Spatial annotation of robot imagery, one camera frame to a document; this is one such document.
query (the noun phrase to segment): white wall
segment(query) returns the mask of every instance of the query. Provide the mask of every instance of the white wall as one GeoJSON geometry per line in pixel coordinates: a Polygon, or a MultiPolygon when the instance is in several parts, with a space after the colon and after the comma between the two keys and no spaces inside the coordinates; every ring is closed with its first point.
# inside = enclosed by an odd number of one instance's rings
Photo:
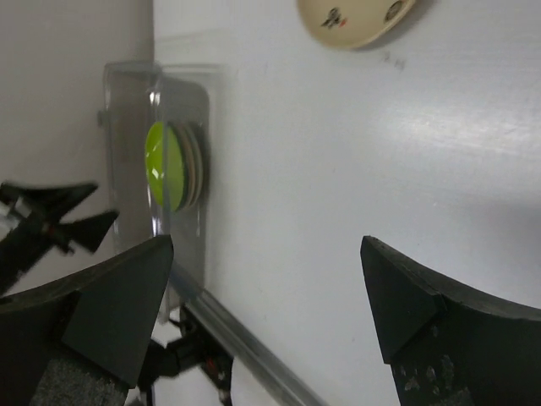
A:
{"type": "MultiPolygon", "coordinates": [[[[108,206],[101,74],[108,61],[152,58],[151,0],[24,0],[0,5],[0,180],[100,183],[73,216],[108,206]]],[[[112,254],[52,252],[14,291],[112,254]]]]}
{"type": "Polygon", "coordinates": [[[396,404],[363,235],[541,307],[541,3],[419,0],[358,52],[313,41],[295,3],[155,1],[157,45],[216,30],[205,60],[230,69],[209,289],[330,404],[396,404]]]}

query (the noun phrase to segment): plastic container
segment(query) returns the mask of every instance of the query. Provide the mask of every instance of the plastic container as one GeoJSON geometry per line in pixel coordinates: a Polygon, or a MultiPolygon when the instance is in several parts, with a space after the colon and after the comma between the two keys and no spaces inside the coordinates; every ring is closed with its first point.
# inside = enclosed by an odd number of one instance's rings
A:
{"type": "MultiPolygon", "coordinates": [[[[145,176],[145,140],[156,121],[189,123],[203,154],[205,177],[210,145],[210,93],[217,69],[206,65],[161,67],[156,63],[110,63],[105,67],[105,110],[100,120],[107,136],[111,203],[120,211],[114,231],[116,252],[122,252],[158,234],[169,233],[176,267],[182,267],[205,286],[205,232],[208,182],[197,204],[171,212],[152,197],[145,176]]],[[[167,289],[160,311],[165,321],[179,305],[178,295],[167,289]]]]}

